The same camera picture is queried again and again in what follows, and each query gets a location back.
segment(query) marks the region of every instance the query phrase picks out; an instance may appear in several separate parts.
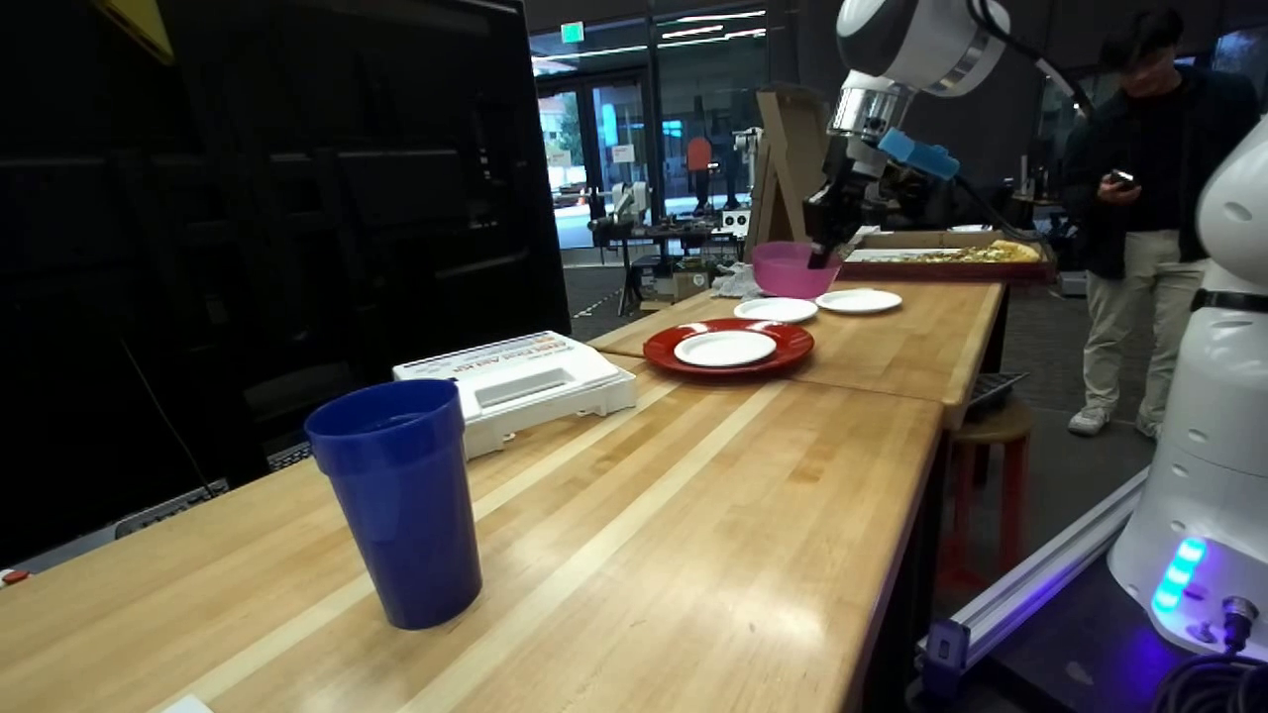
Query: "doorway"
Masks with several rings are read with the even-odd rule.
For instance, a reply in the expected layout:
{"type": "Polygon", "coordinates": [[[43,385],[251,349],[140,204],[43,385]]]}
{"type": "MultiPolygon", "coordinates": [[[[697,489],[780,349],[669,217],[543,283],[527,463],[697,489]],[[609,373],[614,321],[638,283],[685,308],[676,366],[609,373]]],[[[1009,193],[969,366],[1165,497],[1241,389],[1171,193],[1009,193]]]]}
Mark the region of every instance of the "doorway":
{"type": "Polygon", "coordinates": [[[539,122],[555,204],[558,251],[585,251],[592,212],[627,212],[655,221],[660,171],[655,171],[655,112],[643,71],[539,79],[539,122]]]}

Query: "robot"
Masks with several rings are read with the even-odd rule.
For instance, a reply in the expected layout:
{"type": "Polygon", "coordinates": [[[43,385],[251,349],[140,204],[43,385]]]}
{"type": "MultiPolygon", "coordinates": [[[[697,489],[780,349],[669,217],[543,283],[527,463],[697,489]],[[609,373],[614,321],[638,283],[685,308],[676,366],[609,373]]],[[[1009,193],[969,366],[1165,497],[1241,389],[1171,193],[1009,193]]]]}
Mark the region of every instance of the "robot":
{"type": "MultiPolygon", "coordinates": [[[[976,92],[1004,51],[1023,51],[1083,115],[1086,100],[1043,56],[1009,42],[996,0],[842,0],[840,56],[852,69],[833,115],[825,185],[803,204],[819,261],[869,213],[901,204],[897,175],[953,180],[953,160],[901,134],[915,96],[976,92]]],[[[1268,119],[1210,180],[1198,212],[1214,267],[1146,477],[1115,533],[1109,574],[1194,653],[1268,661],[1268,119]]]]}
{"type": "Polygon", "coordinates": [[[1109,574],[1194,653],[1268,661],[1268,119],[1198,204],[1199,283],[1142,508],[1109,574]]]}
{"type": "Polygon", "coordinates": [[[930,184],[957,184],[957,163],[938,142],[901,130],[915,96],[969,96],[1009,47],[1086,112],[1078,85],[1009,42],[1009,18],[996,0],[842,0],[836,42],[848,79],[827,126],[825,185],[803,204],[816,261],[869,221],[919,213],[930,184]]]}

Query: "blue light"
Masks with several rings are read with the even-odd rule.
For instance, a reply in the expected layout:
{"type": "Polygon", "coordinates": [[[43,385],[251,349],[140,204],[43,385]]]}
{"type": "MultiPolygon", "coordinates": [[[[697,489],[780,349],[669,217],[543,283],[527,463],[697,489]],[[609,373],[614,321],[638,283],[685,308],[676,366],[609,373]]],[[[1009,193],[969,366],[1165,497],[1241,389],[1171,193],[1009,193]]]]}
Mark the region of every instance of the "blue light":
{"type": "Polygon", "coordinates": [[[1152,593],[1152,612],[1175,612],[1175,608],[1179,608],[1179,593],[1171,593],[1171,590],[1152,593]]]}
{"type": "Polygon", "coordinates": [[[1169,566],[1169,570],[1165,570],[1165,584],[1171,584],[1171,588],[1179,588],[1179,590],[1186,590],[1186,588],[1194,584],[1194,570],[1175,570],[1175,566],[1169,566]]]}
{"type": "Polygon", "coordinates": [[[1171,617],[1179,608],[1186,588],[1194,584],[1204,556],[1204,538],[1179,538],[1171,564],[1165,566],[1152,590],[1152,616],[1171,617]]]}
{"type": "Polygon", "coordinates": [[[1175,559],[1179,559],[1179,564],[1194,564],[1194,566],[1199,564],[1199,556],[1204,556],[1204,538],[1186,538],[1179,550],[1175,550],[1175,559]]]}

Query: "black machine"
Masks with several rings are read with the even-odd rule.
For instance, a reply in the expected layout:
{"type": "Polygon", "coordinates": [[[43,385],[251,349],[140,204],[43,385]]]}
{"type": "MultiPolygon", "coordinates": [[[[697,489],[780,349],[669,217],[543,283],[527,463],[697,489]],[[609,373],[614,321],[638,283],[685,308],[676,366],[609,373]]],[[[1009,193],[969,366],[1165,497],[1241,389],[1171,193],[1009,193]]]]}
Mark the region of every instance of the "black machine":
{"type": "Polygon", "coordinates": [[[397,362],[568,332],[514,0],[87,0],[0,30],[0,566],[301,446],[397,362]]]}

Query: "cup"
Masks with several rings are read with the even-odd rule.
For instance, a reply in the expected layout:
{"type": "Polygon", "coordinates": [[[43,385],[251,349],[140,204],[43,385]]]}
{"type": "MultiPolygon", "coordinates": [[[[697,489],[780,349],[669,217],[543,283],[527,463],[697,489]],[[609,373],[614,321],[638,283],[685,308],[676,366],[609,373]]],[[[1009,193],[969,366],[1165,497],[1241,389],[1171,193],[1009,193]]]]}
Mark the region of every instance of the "cup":
{"type": "Polygon", "coordinates": [[[397,632],[457,617],[481,593],[457,382],[387,382],[305,420],[375,600],[397,632]]]}

